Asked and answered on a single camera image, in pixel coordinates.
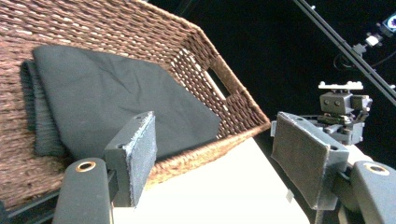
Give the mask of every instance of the folded garment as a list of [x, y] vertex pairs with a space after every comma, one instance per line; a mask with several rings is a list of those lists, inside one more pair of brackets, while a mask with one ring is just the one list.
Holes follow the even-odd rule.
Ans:
[[[35, 64], [26, 65], [29, 78], [24, 74], [21, 80], [25, 93], [34, 94], [35, 109], [32, 97], [25, 99], [39, 155], [63, 154], [61, 147], [37, 147], [39, 139], [50, 135], [52, 140], [59, 136], [76, 160], [102, 158], [125, 123], [147, 111], [157, 117], [157, 159], [216, 139], [219, 117], [158, 64], [66, 46], [41, 46], [33, 55]], [[44, 111], [51, 116], [41, 118], [38, 114], [46, 105]], [[42, 127], [51, 131], [40, 134]]]

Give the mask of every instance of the robotic end effector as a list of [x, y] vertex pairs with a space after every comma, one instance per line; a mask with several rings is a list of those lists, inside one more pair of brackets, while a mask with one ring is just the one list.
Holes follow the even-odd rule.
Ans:
[[326, 85], [320, 89], [331, 90], [320, 96], [320, 107], [324, 115], [318, 116], [315, 125], [344, 145], [361, 142], [364, 121], [369, 116], [373, 100], [368, 95], [354, 95], [350, 91], [362, 90], [361, 82], [349, 81], [346, 85]]

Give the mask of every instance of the wicker weave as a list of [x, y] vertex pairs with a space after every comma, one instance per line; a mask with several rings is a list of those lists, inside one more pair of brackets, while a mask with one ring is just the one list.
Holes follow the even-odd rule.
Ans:
[[[219, 140], [157, 162], [147, 186], [213, 161], [270, 127], [248, 91], [194, 24], [139, 1], [2, 0], [0, 3], [0, 200], [10, 209], [58, 189], [64, 161], [36, 157], [27, 130], [21, 62], [58, 44], [158, 63], [221, 117]], [[231, 94], [222, 97], [213, 69]]]

